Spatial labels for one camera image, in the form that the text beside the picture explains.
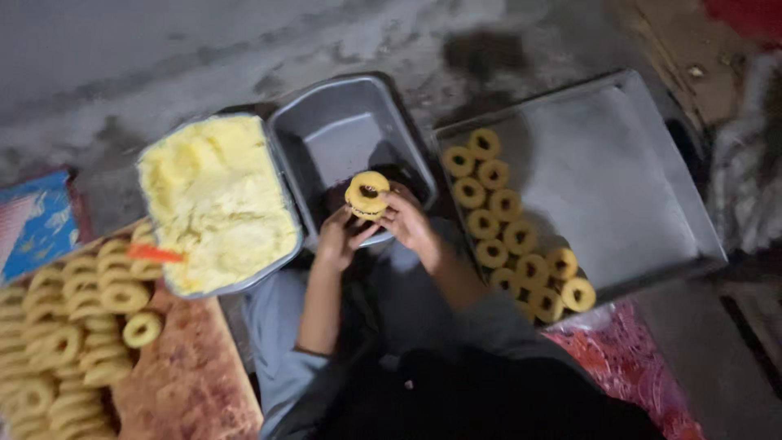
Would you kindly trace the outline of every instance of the baking tray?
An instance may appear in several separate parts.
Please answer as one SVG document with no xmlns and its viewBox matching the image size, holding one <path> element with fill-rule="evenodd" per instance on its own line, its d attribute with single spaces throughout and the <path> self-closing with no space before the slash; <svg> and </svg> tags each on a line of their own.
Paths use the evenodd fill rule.
<svg viewBox="0 0 782 440">
<path fill-rule="evenodd" d="M 336 78 L 312 86 L 269 119 L 312 246 L 335 209 L 327 191 L 332 204 L 344 204 L 346 182 L 358 172 L 373 169 L 406 184 L 424 209 L 437 199 L 432 172 L 393 97 L 375 75 Z M 383 231 L 361 246 L 392 237 Z"/>
<path fill-rule="evenodd" d="M 433 132 L 444 150 L 491 128 L 537 252 L 570 246 L 598 303 L 709 272 L 726 255 L 640 75 L 625 70 Z M 451 177 L 446 173 L 450 186 Z M 463 229 L 466 222 L 457 209 Z"/>
<path fill-rule="evenodd" d="M 283 257 L 280 257 L 277 261 L 261 269 L 259 272 L 256 272 L 255 275 L 248 277 L 246 280 L 239 281 L 238 283 L 228 284 L 227 286 L 220 287 L 210 292 L 194 292 L 192 294 L 183 294 L 182 292 L 179 291 L 176 285 L 174 285 L 174 283 L 170 282 L 169 279 L 165 277 L 166 286 L 168 287 L 168 290 L 172 294 L 175 294 L 181 298 L 198 299 L 198 298 L 211 297 L 215 295 L 235 294 L 241 292 L 245 289 L 250 288 L 256 283 L 259 283 L 263 278 L 269 276 L 270 274 L 282 268 L 282 266 L 288 264 L 288 262 L 293 260 L 293 258 L 297 256 L 299 252 L 301 252 L 302 248 L 304 247 L 304 231 L 301 222 L 299 220 L 299 215 L 296 213 L 296 203 L 290 193 L 290 189 L 288 185 L 286 184 L 285 176 L 281 172 L 281 167 L 279 164 L 279 151 L 277 149 L 277 146 L 274 144 L 274 140 L 269 136 L 269 130 L 266 124 L 264 123 L 264 120 L 261 119 L 258 115 L 244 113 L 244 112 L 226 112 L 225 110 L 221 110 L 221 112 L 218 112 L 218 114 L 215 114 L 213 116 L 194 117 L 188 120 L 187 122 L 180 124 L 178 127 L 176 127 L 174 130 L 172 130 L 170 133 L 168 133 L 161 139 L 165 139 L 168 136 L 173 135 L 174 133 L 182 130 L 183 128 L 187 127 L 190 124 L 204 122 L 211 119 L 237 117 L 237 116 L 257 117 L 258 120 L 260 121 L 261 132 L 266 137 L 266 144 L 268 145 L 267 151 L 270 154 L 271 164 L 274 167 L 274 172 L 276 173 L 277 180 L 280 184 L 280 190 L 282 191 L 282 198 L 285 201 L 285 208 L 288 210 L 288 213 L 290 213 L 291 220 L 293 221 L 293 227 L 296 230 L 296 245 L 293 247 L 293 250 L 290 251 L 290 253 L 288 253 Z M 141 160 L 141 157 L 144 155 L 144 152 L 146 152 L 146 150 L 148 150 L 149 148 L 153 147 L 156 143 L 157 142 L 147 146 L 145 149 L 141 151 L 141 153 L 139 153 L 138 159 L 136 161 L 137 167 L 138 167 L 138 162 Z M 147 199 L 144 189 L 141 188 L 140 179 L 139 179 L 139 190 L 142 196 L 144 197 L 146 210 L 147 212 L 149 212 L 149 199 Z M 153 216 L 150 215 L 149 218 L 153 223 L 155 222 Z M 157 234 L 157 224 L 155 224 L 155 234 Z"/>
</svg>

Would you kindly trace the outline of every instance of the rectangular tray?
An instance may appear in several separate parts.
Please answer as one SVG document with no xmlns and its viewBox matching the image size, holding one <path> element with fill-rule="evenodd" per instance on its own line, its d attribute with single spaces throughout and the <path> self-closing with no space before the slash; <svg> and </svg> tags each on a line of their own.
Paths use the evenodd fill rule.
<svg viewBox="0 0 782 440">
<path fill-rule="evenodd" d="M 700 195 L 637 72 L 440 128 L 433 140 L 441 150 L 465 145 L 476 128 L 500 136 L 508 188 L 520 194 L 525 218 L 538 229 L 537 251 L 569 245 L 598 304 L 725 264 Z"/>
<path fill-rule="evenodd" d="M 437 199 L 432 173 L 392 90 L 374 75 L 337 78 L 312 86 L 274 112 L 269 129 L 280 146 L 282 167 L 309 229 L 308 245 L 317 244 L 321 224 L 331 214 L 325 203 L 327 190 L 335 191 L 331 198 L 343 204 L 339 187 L 358 172 L 373 169 L 407 184 L 424 209 Z M 361 246 L 391 238 L 391 233 L 384 231 Z"/>
<path fill-rule="evenodd" d="M 165 139 L 166 137 L 173 135 L 174 133 L 182 130 L 184 127 L 195 124 L 197 122 L 203 122 L 209 119 L 216 119 L 216 118 L 222 118 L 222 117 L 236 117 L 236 116 L 251 116 L 251 117 L 258 117 L 256 114 L 250 114 L 250 113 L 244 113 L 244 112 L 226 112 L 225 110 L 221 110 L 218 112 L 218 114 L 207 116 L 207 117 L 194 117 L 191 120 L 180 124 L 178 127 L 176 127 L 174 130 L 172 130 L 170 133 L 165 135 L 161 139 Z M 274 140 L 269 136 L 269 130 L 264 123 L 263 119 L 260 119 L 260 128 L 261 132 L 266 136 L 266 144 L 268 145 L 268 152 L 270 154 L 271 164 L 274 167 L 274 172 L 277 174 L 277 180 L 280 184 L 280 190 L 282 191 L 282 198 L 285 201 L 285 209 L 288 210 L 288 213 L 291 215 L 291 219 L 293 221 L 293 227 L 296 229 L 296 245 L 293 247 L 293 250 L 290 251 L 287 255 L 280 257 L 277 261 L 271 263 L 270 265 L 266 266 L 265 268 L 261 269 L 260 271 L 256 272 L 254 275 L 248 277 L 247 279 L 243 281 L 239 281 L 238 283 L 229 284 L 227 286 L 220 287 L 219 289 L 212 290 L 211 292 L 194 292 L 192 294 L 183 294 L 177 289 L 177 287 L 168 280 L 167 277 L 165 277 L 166 286 L 168 287 L 168 290 L 172 293 L 177 295 L 178 297 L 185 298 L 185 299 L 198 299 L 198 298 L 206 298 L 206 297 L 212 297 L 215 295 L 226 295 L 226 294 L 235 294 L 238 292 L 241 292 L 243 290 L 246 290 L 250 288 L 251 286 L 255 285 L 256 283 L 259 283 L 263 278 L 266 278 L 267 276 L 271 275 L 274 272 L 277 272 L 279 269 L 282 268 L 282 266 L 288 264 L 289 261 L 293 260 L 295 256 L 301 252 L 302 248 L 304 247 L 304 231 L 301 225 L 301 222 L 299 221 L 299 215 L 296 213 L 296 203 L 293 200 L 293 197 L 291 196 L 290 190 L 288 188 L 288 185 L 285 182 L 285 176 L 280 171 L 280 164 L 279 164 L 279 156 L 280 153 L 277 149 L 277 146 L 274 144 Z M 144 154 L 144 152 L 155 145 L 155 143 L 147 146 L 145 149 L 141 151 L 141 153 L 138 154 L 138 159 L 141 159 L 141 156 Z M 149 200 L 147 199 L 146 193 L 144 192 L 144 189 L 141 188 L 141 185 L 139 183 L 139 191 L 141 192 L 142 196 L 144 197 L 144 202 L 146 204 L 147 212 L 149 213 Z M 150 220 L 154 223 L 155 219 L 153 216 L 149 216 Z"/>
</svg>

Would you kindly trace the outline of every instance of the gray sleeve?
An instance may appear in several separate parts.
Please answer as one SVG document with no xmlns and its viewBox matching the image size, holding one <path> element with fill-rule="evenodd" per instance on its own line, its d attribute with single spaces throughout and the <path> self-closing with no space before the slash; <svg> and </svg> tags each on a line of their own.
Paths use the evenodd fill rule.
<svg viewBox="0 0 782 440">
<path fill-rule="evenodd" d="M 274 378 L 274 400 L 264 414 L 264 424 L 260 429 L 260 439 L 270 438 L 270 434 L 280 423 L 280 420 L 301 399 L 315 375 L 322 370 L 328 359 L 321 356 L 292 350 L 282 355 L 280 368 Z M 305 431 L 288 435 L 285 438 L 304 438 Z"/>
<path fill-rule="evenodd" d="M 460 311 L 457 322 L 466 345 L 508 359 L 552 358 L 589 374 L 562 347 L 539 334 L 505 292 L 493 292 Z"/>
</svg>

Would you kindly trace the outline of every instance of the person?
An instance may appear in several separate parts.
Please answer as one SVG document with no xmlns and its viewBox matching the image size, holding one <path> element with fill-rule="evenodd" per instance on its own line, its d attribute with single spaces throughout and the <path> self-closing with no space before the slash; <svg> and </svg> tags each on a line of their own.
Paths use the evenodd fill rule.
<svg viewBox="0 0 782 440">
<path fill-rule="evenodd" d="M 386 213 L 362 232 L 347 206 L 324 222 L 308 274 L 279 271 L 246 295 L 260 438 L 663 438 L 481 281 L 449 222 L 391 188 L 380 194 Z M 396 240 L 367 271 L 365 291 L 343 289 L 379 228 Z M 352 355 L 341 355 L 343 341 L 367 325 L 349 326 L 357 320 L 343 290 L 375 292 L 382 333 Z"/>
</svg>

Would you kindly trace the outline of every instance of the gray plastic tub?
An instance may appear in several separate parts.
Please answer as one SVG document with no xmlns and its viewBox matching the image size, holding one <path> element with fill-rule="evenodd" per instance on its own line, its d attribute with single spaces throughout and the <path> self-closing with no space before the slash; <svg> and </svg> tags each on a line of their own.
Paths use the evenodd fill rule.
<svg viewBox="0 0 782 440">
<path fill-rule="evenodd" d="M 437 199 L 421 149 L 381 78 L 359 75 L 318 83 L 275 112 L 268 127 L 312 246 L 334 206 L 344 203 L 346 183 L 361 171 L 380 171 L 406 184 L 424 209 Z M 361 246 L 391 238 L 383 231 Z"/>
<path fill-rule="evenodd" d="M 168 133 L 166 136 L 164 136 L 161 139 L 165 139 L 170 135 L 173 135 L 176 132 L 179 132 L 183 128 L 187 127 L 188 125 L 195 124 L 198 122 L 204 122 L 208 121 L 210 119 L 217 119 L 217 118 L 226 118 L 226 117 L 237 117 L 237 116 L 250 116 L 250 117 L 258 117 L 256 114 L 250 114 L 250 113 L 244 113 L 244 112 L 225 112 L 222 110 L 221 112 L 218 112 L 218 114 L 214 116 L 209 117 L 194 117 L 191 120 L 185 122 L 184 124 L 180 124 L 177 126 L 174 130 L 172 130 L 170 133 Z M 185 299 L 199 299 L 199 298 L 205 298 L 205 297 L 211 297 L 215 295 L 226 295 L 226 294 L 235 294 L 238 292 L 242 292 L 251 286 L 253 286 L 256 283 L 259 283 L 263 278 L 266 278 L 267 276 L 271 275 L 274 272 L 277 272 L 279 269 L 282 268 L 282 266 L 288 264 L 289 261 L 293 260 L 295 256 L 301 252 L 303 246 L 304 246 L 304 233 L 303 228 L 301 225 L 301 222 L 299 221 L 299 216 L 296 214 L 296 204 L 291 196 L 291 193 L 288 189 L 288 186 L 286 185 L 285 179 L 281 173 L 280 170 L 280 160 L 279 156 L 280 153 L 277 149 L 277 146 L 274 144 L 274 141 L 269 136 L 269 129 L 264 123 L 263 119 L 260 119 L 260 127 L 261 132 L 266 136 L 266 144 L 268 146 L 268 153 L 271 159 L 272 166 L 274 166 L 275 173 L 277 175 L 277 180 L 280 184 L 280 189 L 282 191 L 282 198 L 285 201 L 285 208 L 288 210 L 288 213 L 291 215 L 291 220 L 293 221 L 293 227 L 296 230 L 296 245 L 293 247 L 293 249 L 288 253 L 287 255 L 284 255 L 280 257 L 277 261 L 274 261 L 270 265 L 266 266 L 265 268 L 261 269 L 260 271 L 256 272 L 254 275 L 251 275 L 247 277 L 246 279 L 239 281 L 238 283 L 229 284 L 227 286 L 223 286 L 220 288 L 217 288 L 215 290 L 212 290 L 211 292 L 194 292 L 192 294 L 183 294 L 179 291 L 177 286 L 169 281 L 168 277 L 165 276 L 164 280 L 166 282 L 166 286 L 168 287 L 168 290 L 172 293 L 177 295 L 178 297 L 185 298 Z M 144 155 L 146 150 L 149 148 L 155 146 L 157 142 L 153 143 L 152 145 L 147 146 L 144 150 L 141 151 L 138 155 L 138 160 L 141 160 L 141 157 Z M 144 197 L 146 206 L 147 206 L 147 212 L 149 212 L 149 200 L 147 199 L 146 193 L 144 192 L 144 189 L 141 188 L 139 185 L 139 189 L 141 191 L 141 194 Z M 153 223 L 156 223 L 156 220 L 153 216 L 149 216 L 150 220 Z"/>
</svg>

